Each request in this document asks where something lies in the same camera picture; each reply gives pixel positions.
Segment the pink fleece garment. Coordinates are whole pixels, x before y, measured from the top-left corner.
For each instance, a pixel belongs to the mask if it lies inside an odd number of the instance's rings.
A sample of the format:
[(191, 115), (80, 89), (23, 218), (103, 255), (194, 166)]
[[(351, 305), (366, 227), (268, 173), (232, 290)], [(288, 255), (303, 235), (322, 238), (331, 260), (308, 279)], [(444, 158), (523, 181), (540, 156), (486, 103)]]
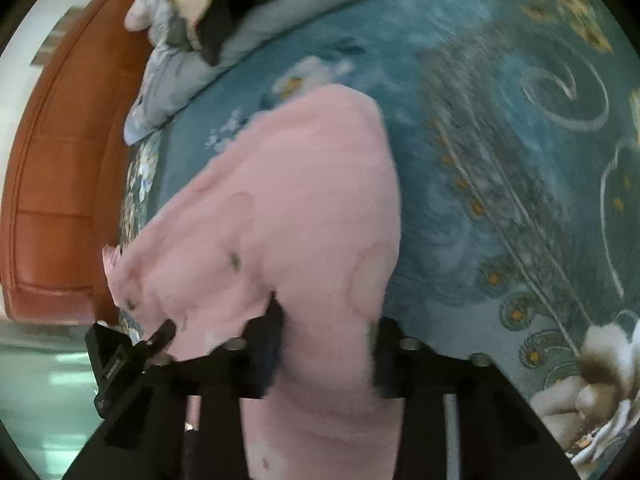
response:
[(204, 356), (270, 298), (285, 320), (276, 378), (242, 404), (256, 479), (388, 479), (401, 405), (375, 392), (369, 334), (398, 259), (396, 170), (375, 102), (339, 84), (257, 115), (107, 273), (169, 353)]

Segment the orange wooden headboard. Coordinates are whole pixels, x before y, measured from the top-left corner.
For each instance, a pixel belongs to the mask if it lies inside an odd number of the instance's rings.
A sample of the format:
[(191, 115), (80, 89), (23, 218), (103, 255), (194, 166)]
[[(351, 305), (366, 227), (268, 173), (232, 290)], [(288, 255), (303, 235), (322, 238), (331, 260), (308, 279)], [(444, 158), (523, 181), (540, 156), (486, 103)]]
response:
[(134, 0), (91, 0), (37, 80), (1, 203), (1, 286), (19, 323), (115, 323), (102, 249), (119, 237), (122, 127), (151, 52), (127, 32)]

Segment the grey daisy quilt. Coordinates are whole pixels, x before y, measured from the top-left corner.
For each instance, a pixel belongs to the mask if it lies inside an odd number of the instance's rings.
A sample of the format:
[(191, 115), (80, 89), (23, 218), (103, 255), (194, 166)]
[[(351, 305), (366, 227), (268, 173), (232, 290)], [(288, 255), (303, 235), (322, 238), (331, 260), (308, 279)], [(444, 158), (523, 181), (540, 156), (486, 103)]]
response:
[(134, 0), (124, 25), (153, 50), (124, 125), (128, 145), (149, 136), (250, 52), (356, 0)]

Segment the teal floral blanket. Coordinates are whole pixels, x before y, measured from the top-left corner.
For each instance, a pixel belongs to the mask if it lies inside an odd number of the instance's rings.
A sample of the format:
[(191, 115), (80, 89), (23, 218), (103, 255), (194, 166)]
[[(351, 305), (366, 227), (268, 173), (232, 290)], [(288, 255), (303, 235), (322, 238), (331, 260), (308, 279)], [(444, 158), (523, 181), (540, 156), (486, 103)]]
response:
[(490, 354), (584, 479), (639, 423), (639, 53), (601, 0), (359, 0), (265, 42), (134, 150), (129, 243), (258, 113), (378, 102), (401, 189), (384, 311)]

